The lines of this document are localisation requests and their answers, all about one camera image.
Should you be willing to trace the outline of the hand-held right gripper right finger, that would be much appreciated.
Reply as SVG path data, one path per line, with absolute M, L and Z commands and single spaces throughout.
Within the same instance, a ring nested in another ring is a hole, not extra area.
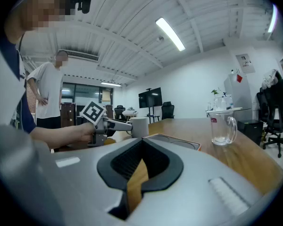
M 203 152 L 158 141 L 183 161 L 180 177 L 166 190 L 148 192 L 129 217 L 134 226 L 248 226 L 274 194 Z

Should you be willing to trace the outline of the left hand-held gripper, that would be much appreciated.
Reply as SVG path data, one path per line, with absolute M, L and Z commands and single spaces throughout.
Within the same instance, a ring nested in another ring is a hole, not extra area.
M 131 131 L 133 128 L 130 123 L 108 118 L 106 108 L 93 101 L 84 107 L 80 115 L 95 127 L 88 147 L 103 146 L 106 139 L 114 135 L 113 131 Z

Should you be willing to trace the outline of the grey ceramic mug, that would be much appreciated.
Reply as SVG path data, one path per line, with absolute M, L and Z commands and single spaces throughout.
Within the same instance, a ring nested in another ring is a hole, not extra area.
M 132 125 L 132 130 L 129 132 L 132 138 L 147 137 L 149 135 L 147 117 L 132 117 L 129 123 Z

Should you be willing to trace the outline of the clear glass mug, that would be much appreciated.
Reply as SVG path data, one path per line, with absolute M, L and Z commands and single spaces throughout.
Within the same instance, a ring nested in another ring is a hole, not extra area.
M 233 143 L 237 137 L 237 122 L 233 112 L 210 113 L 212 143 L 226 146 Z

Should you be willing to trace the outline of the person's left forearm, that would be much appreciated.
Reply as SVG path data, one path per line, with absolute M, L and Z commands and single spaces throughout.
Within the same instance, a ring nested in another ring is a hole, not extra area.
M 30 136 L 34 140 L 46 143 L 49 149 L 55 149 L 74 143 L 90 142 L 94 133 L 95 126 L 88 122 L 59 129 L 36 127 L 32 130 Z

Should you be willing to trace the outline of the black office chair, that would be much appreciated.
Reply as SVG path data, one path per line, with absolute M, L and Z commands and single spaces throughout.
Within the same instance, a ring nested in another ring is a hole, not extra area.
M 277 70 L 271 70 L 264 75 L 261 88 L 257 93 L 259 103 L 258 118 L 267 127 L 263 137 L 263 149 L 267 145 L 277 144 L 278 158 L 281 158 L 283 145 L 283 78 Z
M 115 119 L 118 121 L 126 121 L 126 117 L 123 115 L 125 108 L 122 105 L 117 105 L 114 109 L 115 111 Z
M 162 110 L 162 119 L 173 119 L 174 118 L 174 109 L 175 106 L 171 104 L 171 102 L 164 102 L 161 110 Z

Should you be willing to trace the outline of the black television stand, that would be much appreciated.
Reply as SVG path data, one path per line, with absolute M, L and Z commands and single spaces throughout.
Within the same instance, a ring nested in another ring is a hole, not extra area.
M 148 107 L 148 114 L 146 117 L 149 119 L 149 124 L 155 123 L 156 121 L 160 121 L 160 115 L 155 114 L 155 108 L 154 107 Z

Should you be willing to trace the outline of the black television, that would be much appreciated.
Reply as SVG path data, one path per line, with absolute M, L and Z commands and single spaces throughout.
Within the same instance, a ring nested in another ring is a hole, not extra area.
M 161 88 L 147 90 L 139 94 L 139 108 L 162 106 Z

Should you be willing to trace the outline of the orange tray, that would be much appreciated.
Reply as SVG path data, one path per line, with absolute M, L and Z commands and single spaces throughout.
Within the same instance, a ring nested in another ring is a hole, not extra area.
M 200 143 L 176 138 L 176 137 L 161 134 L 161 133 L 149 135 L 147 137 L 143 137 L 143 139 L 155 141 L 157 145 L 164 147 L 166 149 L 175 148 L 175 147 L 178 148 L 181 146 L 181 147 L 196 150 L 196 151 L 201 150 Z

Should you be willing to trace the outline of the dark brown cabinet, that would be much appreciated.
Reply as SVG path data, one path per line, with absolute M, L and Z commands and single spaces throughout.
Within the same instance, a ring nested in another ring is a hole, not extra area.
M 69 127 L 75 125 L 75 104 L 74 103 L 62 103 L 61 110 L 61 127 Z

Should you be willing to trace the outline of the ceiling air vent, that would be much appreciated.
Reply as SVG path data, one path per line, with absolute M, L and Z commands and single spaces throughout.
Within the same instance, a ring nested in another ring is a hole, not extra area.
M 92 62 L 98 62 L 98 60 L 99 60 L 98 56 L 88 54 L 88 53 L 72 51 L 72 50 L 67 50 L 67 49 L 60 49 L 59 51 L 65 51 L 65 52 L 67 52 L 69 57 L 76 58 L 76 59 L 88 60 L 88 61 L 92 61 Z

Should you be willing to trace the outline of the black cabinet box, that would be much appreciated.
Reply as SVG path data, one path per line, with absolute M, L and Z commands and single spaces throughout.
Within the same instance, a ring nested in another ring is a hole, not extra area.
M 237 122 L 238 130 L 255 142 L 257 145 L 260 145 L 262 133 L 263 133 L 263 122 L 257 120 L 245 120 Z

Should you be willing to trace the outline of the green potted plant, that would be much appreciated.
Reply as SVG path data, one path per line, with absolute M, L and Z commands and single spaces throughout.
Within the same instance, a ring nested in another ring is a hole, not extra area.
M 211 93 L 214 95 L 214 98 L 216 97 L 223 97 L 223 91 L 220 89 L 220 88 L 217 88 L 217 89 L 213 89 L 211 91 Z

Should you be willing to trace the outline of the person's navy and white shirt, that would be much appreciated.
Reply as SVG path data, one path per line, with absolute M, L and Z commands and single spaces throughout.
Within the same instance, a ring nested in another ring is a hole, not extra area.
M 36 127 L 27 102 L 23 60 L 4 34 L 0 36 L 0 125 L 28 134 Z

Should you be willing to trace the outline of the grey electrical panel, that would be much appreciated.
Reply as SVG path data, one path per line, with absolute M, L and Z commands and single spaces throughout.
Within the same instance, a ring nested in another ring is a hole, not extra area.
M 237 61 L 241 67 L 243 73 L 254 73 L 255 68 L 253 66 L 252 60 L 248 54 L 236 55 Z

